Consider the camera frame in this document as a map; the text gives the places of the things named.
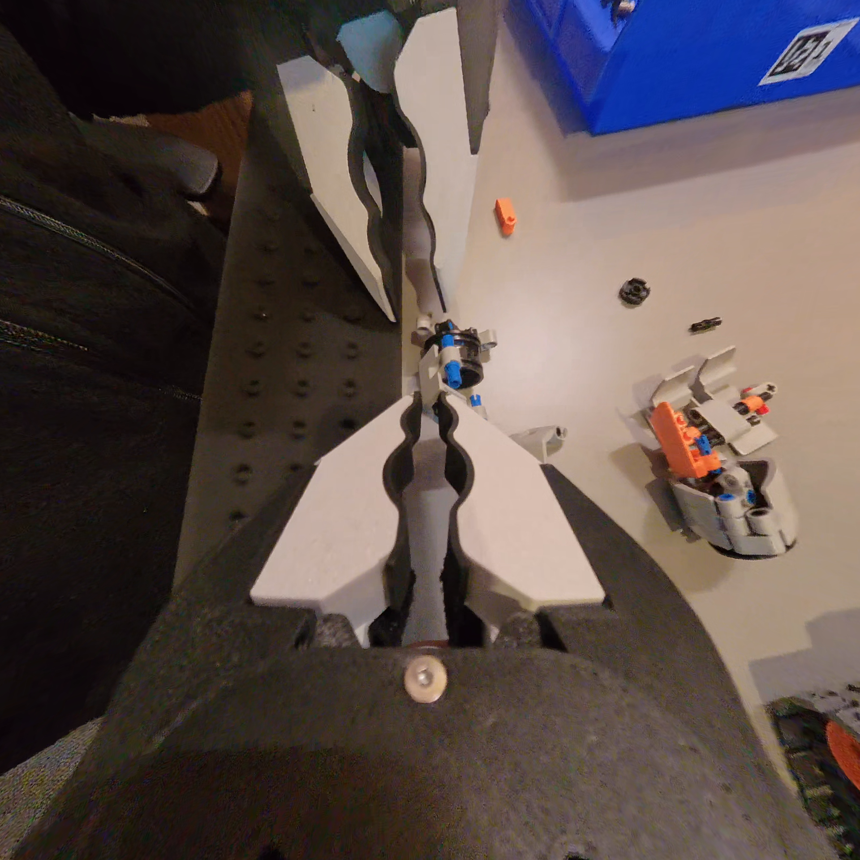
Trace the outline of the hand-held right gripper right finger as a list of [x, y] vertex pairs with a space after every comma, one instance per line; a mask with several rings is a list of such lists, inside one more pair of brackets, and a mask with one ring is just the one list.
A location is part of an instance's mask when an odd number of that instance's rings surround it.
[[464, 401], [439, 398], [456, 494], [440, 580], [450, 643], [482, 643], [519, 612], [601, 606], [604, 587], [527, 449]]

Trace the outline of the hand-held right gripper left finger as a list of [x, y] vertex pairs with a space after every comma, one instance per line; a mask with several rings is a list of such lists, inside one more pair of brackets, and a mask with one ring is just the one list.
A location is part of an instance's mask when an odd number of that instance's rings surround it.
[[421, 435], [403, 396], [315, 464], [260, 575], [255, 606], [348, 620], [360, 645], [402, 635], [414, 587], [404, 489]]

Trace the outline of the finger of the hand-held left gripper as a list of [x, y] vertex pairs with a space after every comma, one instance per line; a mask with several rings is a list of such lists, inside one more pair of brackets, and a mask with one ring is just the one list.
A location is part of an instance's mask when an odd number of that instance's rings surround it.
[[279, 64], [277, 73], [310, 199], [371, 297], [395, 322], [393, 273], [378, 235], [382, 212], [366, 182], [348, 81], [310, 56]]
[[471, 152], [457, 10], [420, 17], [394, 66], [397, 109], [419, 152], [418, 209], [439, 303], [453, 310], [466, 254], [478, 155]]

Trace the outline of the grey panel with blue pins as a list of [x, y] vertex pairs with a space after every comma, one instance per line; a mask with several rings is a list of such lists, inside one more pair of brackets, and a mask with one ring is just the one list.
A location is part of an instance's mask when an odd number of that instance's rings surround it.
[[484, 364], [481, 351], [458, 343], [452, 335], [442, 336], [440, 343], [431, 345], [419, 363], [418, 383], [424, 411], [435, 412], [439, 397], [446, 395], [458, 398], [488, 420], [487, 409], [476, 391], [484, 378]]

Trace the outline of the black toy wheel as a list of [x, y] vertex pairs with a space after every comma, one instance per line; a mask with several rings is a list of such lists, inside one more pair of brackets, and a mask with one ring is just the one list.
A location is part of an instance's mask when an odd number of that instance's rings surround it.
[[419, 317], [411, 342], [421, 351], [423, 391], [453, 391], [467, 396], [484, 378], [484, 365], [498, 339], [493, 329], [462, 328], [450, 318]]

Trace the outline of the blue plastic bin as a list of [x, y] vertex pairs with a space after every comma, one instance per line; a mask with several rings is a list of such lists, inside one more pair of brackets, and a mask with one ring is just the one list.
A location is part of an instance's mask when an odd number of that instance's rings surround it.
[[519, 1], [507, 25], [564, 133], [858, 86], [857, 1]]

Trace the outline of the grey curved shell piece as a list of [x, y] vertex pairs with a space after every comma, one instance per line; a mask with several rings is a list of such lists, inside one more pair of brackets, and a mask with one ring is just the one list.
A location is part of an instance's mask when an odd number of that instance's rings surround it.
[[546, 465], [563, 448], [567, 435], [566, 427], [553, 424], [511, 434], [510, 439]]

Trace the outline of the small grey orange connector assembly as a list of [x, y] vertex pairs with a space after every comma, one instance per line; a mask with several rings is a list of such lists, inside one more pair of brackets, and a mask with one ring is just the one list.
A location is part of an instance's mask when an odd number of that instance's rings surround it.
[[648, 424], [660, 403], [680, 413], [712, 446], [748, 457], [778, 439], [766, 416], [776, 396], [775, 383], [746, 388], [735, 384], [736, 346], [671, 372], [649, 395], [643, 417]]

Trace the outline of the grey orange tracked toy robot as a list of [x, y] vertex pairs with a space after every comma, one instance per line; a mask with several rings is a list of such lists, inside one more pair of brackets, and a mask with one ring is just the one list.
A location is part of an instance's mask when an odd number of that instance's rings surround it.
[[801, 692], [766, 706], [801, 803], [837, 858], [859, 857], [859, 686]]

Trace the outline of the grey fabric cushion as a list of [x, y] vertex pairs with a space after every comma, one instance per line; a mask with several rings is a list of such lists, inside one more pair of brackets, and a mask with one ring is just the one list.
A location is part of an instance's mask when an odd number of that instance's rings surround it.
[[70, 734], [1, 776], [1, 858], [11, 858], [89, 749], [102, 718]]

